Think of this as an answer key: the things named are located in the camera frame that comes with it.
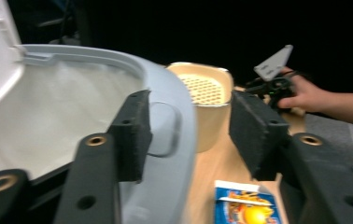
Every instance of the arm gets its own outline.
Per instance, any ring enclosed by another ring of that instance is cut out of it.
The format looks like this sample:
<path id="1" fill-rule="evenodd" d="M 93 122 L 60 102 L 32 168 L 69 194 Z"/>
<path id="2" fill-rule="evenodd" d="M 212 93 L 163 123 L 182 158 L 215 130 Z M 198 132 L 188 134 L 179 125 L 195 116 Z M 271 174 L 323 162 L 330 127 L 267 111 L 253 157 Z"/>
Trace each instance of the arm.
<path id="1" fill-rule="evenodd" d="M 281 99 L 280 108 L 300 107 L 307 112 L 319 112 L 335 119 L 353 123 L 353 93 L 324 91 L 304 77 L 291 78 L 295 85 L 295 96 Z"/>

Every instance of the colorful package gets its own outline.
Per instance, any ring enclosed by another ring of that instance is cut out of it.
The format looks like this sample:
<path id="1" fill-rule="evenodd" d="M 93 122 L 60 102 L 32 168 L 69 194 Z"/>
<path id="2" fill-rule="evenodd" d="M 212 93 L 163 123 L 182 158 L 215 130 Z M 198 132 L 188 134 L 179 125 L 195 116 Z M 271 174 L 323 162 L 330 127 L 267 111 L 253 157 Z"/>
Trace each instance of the colorful package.
<path id="1" fill-rule="evenodd" d="M 264 187 L 217 180 L 215 224 L 281 224 L 274 196 Z"/>

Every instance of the human hand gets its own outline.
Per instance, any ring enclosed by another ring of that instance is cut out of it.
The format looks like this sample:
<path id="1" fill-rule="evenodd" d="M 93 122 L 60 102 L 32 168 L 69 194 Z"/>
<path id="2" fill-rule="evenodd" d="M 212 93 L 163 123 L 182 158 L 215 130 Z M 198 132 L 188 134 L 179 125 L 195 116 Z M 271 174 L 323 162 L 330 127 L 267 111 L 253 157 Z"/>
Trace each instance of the human hand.
<path id="1" fill-rule="evenodd" d="M 288 67 L 281 70 L 282 74 L 293 71 Z M 308 81 L 302 76 L 293 76 L 290 78 L 295 93 L 291 97 L 286 97 L 278 101 L 279 108 L 300 107 L 307 112 L 319 112 L 322 107 L 327 105 L 330 92 L 324 91 Z"/>

